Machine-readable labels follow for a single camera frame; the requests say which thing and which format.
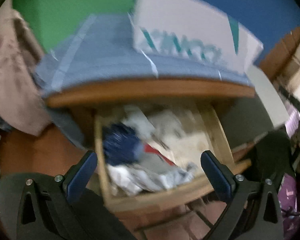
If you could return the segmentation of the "navy patterned underwear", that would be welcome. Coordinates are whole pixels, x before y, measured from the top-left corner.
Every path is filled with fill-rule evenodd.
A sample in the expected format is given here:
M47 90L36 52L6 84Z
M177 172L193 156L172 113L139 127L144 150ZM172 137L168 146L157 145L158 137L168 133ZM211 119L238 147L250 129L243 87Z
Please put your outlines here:
M111 166L135 163L144 151L136 131L121 122L102 127L102 140L106 163Z

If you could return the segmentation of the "grey white underwear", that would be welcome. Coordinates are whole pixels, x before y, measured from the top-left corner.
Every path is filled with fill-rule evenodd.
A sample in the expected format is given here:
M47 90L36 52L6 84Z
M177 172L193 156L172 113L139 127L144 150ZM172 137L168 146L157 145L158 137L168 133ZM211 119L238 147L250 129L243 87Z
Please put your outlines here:
M167 191L189 183L195 178L197 168L194 163L188 163L185 169L167 164L156 171L139 164L107 166L111 182L128 196L136 196L142 191Z

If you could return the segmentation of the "wooden drawer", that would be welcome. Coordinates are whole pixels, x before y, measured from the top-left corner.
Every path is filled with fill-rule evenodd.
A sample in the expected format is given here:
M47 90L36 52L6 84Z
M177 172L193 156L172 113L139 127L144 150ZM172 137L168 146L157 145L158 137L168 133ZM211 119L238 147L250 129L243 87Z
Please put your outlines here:
M251 164L234 160L210 105L117 105L99 109L94 122L102 197L119 216L168 210L210 193L204 151L234 174Z

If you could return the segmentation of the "red underwear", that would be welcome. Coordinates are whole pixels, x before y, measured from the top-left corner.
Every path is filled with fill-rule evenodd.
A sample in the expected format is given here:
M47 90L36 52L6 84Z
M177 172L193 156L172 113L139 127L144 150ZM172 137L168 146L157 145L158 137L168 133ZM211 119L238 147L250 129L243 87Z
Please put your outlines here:
M170 159L168 159L167 157L162 155L158 150L154 149L149 144L144 145L144 150L145 150L146 153L154 154L154 155L159 156L162 160L166 161L166 163L168 163L170 166L175 166L174 162L172 162Z

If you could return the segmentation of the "wooden nightstand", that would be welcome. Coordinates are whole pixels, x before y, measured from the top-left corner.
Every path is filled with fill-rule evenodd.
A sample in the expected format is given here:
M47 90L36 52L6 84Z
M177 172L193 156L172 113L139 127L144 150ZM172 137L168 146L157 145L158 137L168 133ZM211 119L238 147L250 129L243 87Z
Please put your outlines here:
M94 107L148 99L253 98L248 85L212 79L130 79L92 82L53 93L44 99L50 108L69 108L81 131L91 137Z

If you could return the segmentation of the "wooden wardrobe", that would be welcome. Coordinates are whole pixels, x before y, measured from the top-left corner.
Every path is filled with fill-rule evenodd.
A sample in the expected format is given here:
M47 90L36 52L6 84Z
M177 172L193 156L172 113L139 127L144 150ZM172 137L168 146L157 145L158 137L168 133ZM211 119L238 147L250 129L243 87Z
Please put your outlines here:
M275 44L258 64L267 78L273 82L282 72L300 44L300 26L296 27Z

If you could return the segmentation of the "beige floral curtain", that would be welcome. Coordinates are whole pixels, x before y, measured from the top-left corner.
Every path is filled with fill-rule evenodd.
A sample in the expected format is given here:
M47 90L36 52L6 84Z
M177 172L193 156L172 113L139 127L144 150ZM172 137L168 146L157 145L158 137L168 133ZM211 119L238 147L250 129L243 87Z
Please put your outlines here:
M0 7L0 117L37 137L51 122L33 80L44 51L12 2Z

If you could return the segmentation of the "blue checked cloth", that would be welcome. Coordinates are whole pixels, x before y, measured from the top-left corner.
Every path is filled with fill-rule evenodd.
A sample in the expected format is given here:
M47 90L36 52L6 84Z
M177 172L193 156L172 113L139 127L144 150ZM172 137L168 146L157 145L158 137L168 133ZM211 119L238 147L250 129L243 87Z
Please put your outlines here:
M90 15L42 58L34 74L42 98L90 82L164 77L253 85L245 74L209 63L136 51L128 14Z

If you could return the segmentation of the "green foam mat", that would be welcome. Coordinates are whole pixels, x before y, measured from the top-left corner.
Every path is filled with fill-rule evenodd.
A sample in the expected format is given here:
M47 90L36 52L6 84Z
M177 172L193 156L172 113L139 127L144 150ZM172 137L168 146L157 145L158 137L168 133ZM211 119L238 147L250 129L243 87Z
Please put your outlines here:
M13 0L45 51L72 34L90 14L128 12L134 0Z

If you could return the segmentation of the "blue foam mat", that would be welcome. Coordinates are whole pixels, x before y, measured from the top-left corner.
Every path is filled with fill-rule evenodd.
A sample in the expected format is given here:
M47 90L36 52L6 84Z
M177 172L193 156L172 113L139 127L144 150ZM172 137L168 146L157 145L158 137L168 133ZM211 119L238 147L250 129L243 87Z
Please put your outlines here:
M202 0L230 15L262 43L259 64L286 34L300 26L300 8L294 0Z

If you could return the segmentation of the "white XINCCI shoe box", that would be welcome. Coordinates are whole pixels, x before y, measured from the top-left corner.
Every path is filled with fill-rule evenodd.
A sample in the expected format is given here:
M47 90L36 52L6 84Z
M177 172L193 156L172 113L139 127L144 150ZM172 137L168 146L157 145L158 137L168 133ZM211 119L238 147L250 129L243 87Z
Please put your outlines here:
M133 46L244 74L263 43L231 16L201 0L136 0Z

